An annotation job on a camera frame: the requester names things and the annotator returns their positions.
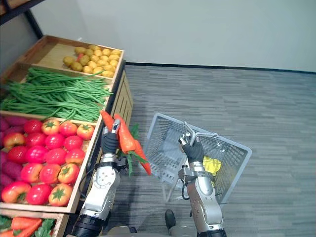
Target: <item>tomato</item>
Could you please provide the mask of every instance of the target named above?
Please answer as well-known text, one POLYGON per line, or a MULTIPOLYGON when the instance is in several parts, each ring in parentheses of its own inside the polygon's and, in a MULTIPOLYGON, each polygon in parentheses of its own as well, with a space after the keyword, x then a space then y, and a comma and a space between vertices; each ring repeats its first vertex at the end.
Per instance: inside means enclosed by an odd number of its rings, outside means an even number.
POLYGON ((52 135, 58 133, 59 121, 57 120, 47 120, 43 123, 41 130, 46 135, 52 135))
POLYGON ((66 163, 75 163, 75 164, 82 164, 84 159, 85 153, 83 150, 76 148, 71 151, 68 151, 65 159, 66 163))
POLYGON ((26 137, 26 146, 45 146, 46 135, 41 132, 34 132, 26 137))
POLYGON ((77 126, 72 122, 64 122, 59 126, 59 132, 65 137, 73 136, 76 134, 77 126))
POLYGON ((31 163, 44 163, 47 152, 48 150, 43 146, 33 146, 27 150, 25 158, 31 163))
POLYGON ((37 119, 28 120, 24 125, 24 132, 27 134, 31 134, 34 132, 40 132, 43 123, 37 119))
POLYGON ((78 136, 70 136, 65 139, 64 146, 68 151, 71 151, 76 148, 81 148, 83 140, 78 136))
POLYGON ((58 173, 60 171, 60 165, 48 164, 41 169, 39 173, 39 179, 46 184, 53 184, 58 181, 58 173))
POLYGON ((49 149, 62 148, 64 146, 65 137, 61 134, 49 135, 45 139, 45 144, 49 149))
POLYGON ((48 201, 52 190, 49 184, 34 185, 26 194, 26 201, 31 205, 43 205, 48 201))
POLYGON ((58 174, 58 180, 64 184, 73 184, 76 182, 80 168, 76 164, 67 164, 61 168, 58 174))
POLYGON ((43 165, 39 163, 27 163, 21 170, 21 179, 25 182, 34 183, 40 181, 40 171, 43 165))
POLYGON ((48 201, 52 206, 65 206, 72 192, 73 188, 68 184, 59 184, 50 192, 48 201))
POLYGON ((83 140, 90 140, 94 131, 94 127, 88 124, 81 124, 77 129, 77 135, 83 140))
POLYGON ((28 149, 25 146, 13 147, 8 152, 7 159, 18 164, 23 164, 27 162, 27 160, 25 159, 25 154, 27 150, 28 149))
POLYGON ((7 186, 1 192, 1 198, 4 202, 15 203, 24 200, 25 194, 31 189, 31 185, 23 181, 15 181, 7 186))
POLYGON ((10 150, 14 146, 23 145, 24 143, 25 137, 18 132, 5 135, 5 137, 3 138, 3 145, 8 150, 10 150))
POLYGON ((55 148, 45 154, 45 160, 49 164, 64 164, 66 163, 65 156, 67 152, 62 148, 55 148))

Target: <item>baseboard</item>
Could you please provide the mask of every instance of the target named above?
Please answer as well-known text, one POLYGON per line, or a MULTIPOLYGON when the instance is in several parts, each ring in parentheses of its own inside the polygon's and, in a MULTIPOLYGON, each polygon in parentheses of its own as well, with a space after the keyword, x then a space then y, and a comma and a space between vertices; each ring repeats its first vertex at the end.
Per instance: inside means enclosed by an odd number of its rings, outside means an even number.
POLYGON ((286 70, 286 69, 273 69, 273 68, 249 68, 249 67, 164 64, 164 63, 137 63, 137 62, 126 62, 126 65, 153 66, 153 67, 174 67, 174 68, 240 69, 240 70, 273 71, 273 72, 287 72, 287 73, 305 73, 305 74, 315 74, 316 75, 316 72, 306 72, 306 71, 286 70))

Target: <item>gray carpet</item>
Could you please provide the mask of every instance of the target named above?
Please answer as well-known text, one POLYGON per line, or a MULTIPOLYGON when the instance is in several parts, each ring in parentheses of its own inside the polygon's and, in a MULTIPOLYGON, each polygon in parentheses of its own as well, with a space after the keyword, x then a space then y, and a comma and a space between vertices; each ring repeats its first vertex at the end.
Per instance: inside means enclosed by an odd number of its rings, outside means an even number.
MULTIPOLYGON (((126 66, 131 125, 145 142, 155 112, 186 120, 252 149, 223 208, 230 237, 314 237, 316 75, 126 66)), ((163 202, 160 182, 135 165, 122 173, 110 226, 166 234, 164 212, 194 230, 190 201, 163 202)))

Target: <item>produce display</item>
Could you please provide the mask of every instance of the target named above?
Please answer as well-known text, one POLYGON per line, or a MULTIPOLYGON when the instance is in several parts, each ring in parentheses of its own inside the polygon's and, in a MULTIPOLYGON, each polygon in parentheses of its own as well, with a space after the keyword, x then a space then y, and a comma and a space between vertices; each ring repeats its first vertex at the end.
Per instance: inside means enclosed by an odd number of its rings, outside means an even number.
POLYGON ((66 56, 63 59, 64 64, 71 70, 113 78, 121 51, 89 45, 88 48, 76 47, 75 54, 77 58, 66 56))
POLYGON ((0 216, 0 237, 50 237, 54 219, 0 216))
MULTIPOLYGON (((2 86, 7 90, 8 96, 2 100, 0 108, 6 111, 43 115, 47 118, 59 117, 65 120, 94 122, 99 117, 99 110, 104 106, 105 97, 111 95, 105 86, 106 82, 101 78, 69 77, 29 68, 25 83, 9 81, 2 86)), ((19 122, 12 121, 12 123, 14 123, 12 130, 16 132, 24 130, 19 122)), ((35 124, 35 130, 39 129, 38 125, 35 124)), ((1 123, 1 128, 6 131, 5 126, 5 123, 1 123)), ((56 129, 56 126, 49 124, 45 126, 44 133, 49 135, 50 130, 54 132, 56 129)))
POLYGON ((1 200, 66 206, 94 127, 57 120, 1 117, 1 200), (21 132, 12 131, 22 126, 21 132))

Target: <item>wooden produce bin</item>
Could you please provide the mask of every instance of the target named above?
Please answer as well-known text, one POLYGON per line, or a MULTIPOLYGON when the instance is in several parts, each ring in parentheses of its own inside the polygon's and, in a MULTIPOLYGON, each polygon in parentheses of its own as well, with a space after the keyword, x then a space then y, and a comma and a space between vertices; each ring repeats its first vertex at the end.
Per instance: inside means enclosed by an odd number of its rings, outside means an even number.
POLYGON ((29 218, 41 218, 41 219, 55 219, 55 226, 53 228, 53 232, 51 234, 52 237, 60 237, 63 236, 67 221, 68 215, 62 213, 45 213, 45 212, 34 212, 34 211, 17 211, 17 210, 9 210, 2 209, 0 210, 0 214, 3 216, 7 216, 10 218, 13 217, 29 217, 29 218))

